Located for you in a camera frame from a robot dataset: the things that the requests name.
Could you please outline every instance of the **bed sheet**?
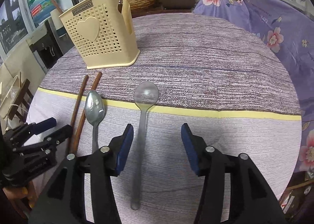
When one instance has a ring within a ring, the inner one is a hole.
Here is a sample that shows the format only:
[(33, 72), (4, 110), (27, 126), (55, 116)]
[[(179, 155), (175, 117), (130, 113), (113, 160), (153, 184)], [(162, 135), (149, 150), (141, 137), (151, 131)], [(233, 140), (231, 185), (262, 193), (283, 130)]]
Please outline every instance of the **bed sheet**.
[(194, 13), (226, 19), (275, 53), (291, 77), (302, 113), (295, 172), (314, 169), (314, 22), (280, 0), (200, 0)]

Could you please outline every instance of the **clear plastic spoon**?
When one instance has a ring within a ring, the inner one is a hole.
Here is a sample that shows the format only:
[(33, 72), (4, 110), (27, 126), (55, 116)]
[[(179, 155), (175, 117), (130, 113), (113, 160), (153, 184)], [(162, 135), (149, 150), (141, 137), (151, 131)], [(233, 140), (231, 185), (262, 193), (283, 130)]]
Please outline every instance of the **clear plastic spoon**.
[(149, 81), (142, 82), (137, 86), (134, 92), (134, 102), (141, 110), (141, 117), (139, 120), (139, 131), (136, 145), (138, 159), (131, 192), (131, 208), (133, 210), (138, 210), (141, 206), (142, 162), (145, 150), (146, 114), (148, 109), (156, 104), (158, 97), (159, 91), (157, 86)]

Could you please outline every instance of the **blue gripper pad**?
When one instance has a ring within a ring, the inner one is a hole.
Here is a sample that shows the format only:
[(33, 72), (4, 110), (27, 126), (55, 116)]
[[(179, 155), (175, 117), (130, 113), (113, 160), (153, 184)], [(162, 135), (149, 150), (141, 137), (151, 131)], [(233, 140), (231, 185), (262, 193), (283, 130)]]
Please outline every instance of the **blue gripper pad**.
[(55, 118), (46, 119), (40, 123), (37, 123), (31, 127), (31, 131), (34, 135), (38, 135), (48, 129), (51, 129), (57, 125)]
[(127, 162), (127, 158), (129, 155), (129, 151), (131, 148), (131, 144), (133, 142), (133, 126), (131, 124), (128, 124), (122, 138), (124, 138), (120, 151), (117, 155), (117, 166), (116, 166), (116, 173), (119, 175), (125, 167), (125, 164)]
[(198, 156), (197, 152), (195, 150), (194, 144), (192, 143), (193, 134), (187, 125), (187, 123), (184, 123), (181, 127), (181, 139), (187, 154), (187, 157), (190, 162), (191, 169), (194, 171), (196, 175), (199, 174), (199, 167), (198, 167)]

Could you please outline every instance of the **yellow container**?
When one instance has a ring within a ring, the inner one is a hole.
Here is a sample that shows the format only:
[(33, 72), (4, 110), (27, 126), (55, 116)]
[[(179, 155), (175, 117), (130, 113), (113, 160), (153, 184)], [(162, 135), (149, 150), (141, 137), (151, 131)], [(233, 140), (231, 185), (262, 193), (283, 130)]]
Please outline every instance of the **yellow container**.
[(84, 0), (59, 16), (87, 69), (129, 66), (137, 48), (129, 0)]

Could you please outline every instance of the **spoon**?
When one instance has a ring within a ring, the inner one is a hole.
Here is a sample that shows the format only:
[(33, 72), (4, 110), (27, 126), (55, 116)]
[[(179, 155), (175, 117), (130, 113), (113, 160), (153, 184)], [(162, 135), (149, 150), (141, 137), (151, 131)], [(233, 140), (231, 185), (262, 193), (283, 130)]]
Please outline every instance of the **spoon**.
[(159, 91), (157, 86), (149, 81), (142, 82), (137, 86), (134, 92), (134, 102), (141, 110), (141, 117), (139, 120), (139, 131), (136, 145), (138, 159), (131, 192), (131, 208), (133, 210), (138, 210), (141, 205), (142, 162), (145, 149), (146, 114), (148, 109), (156, 104), (158, 97)]
[(98, 150), (98, 125), (105, 116), (105, 105), (101, 96), (95, 91), (88, 92), (85, 102), (85, 116), (93, 126), (92, 152)]

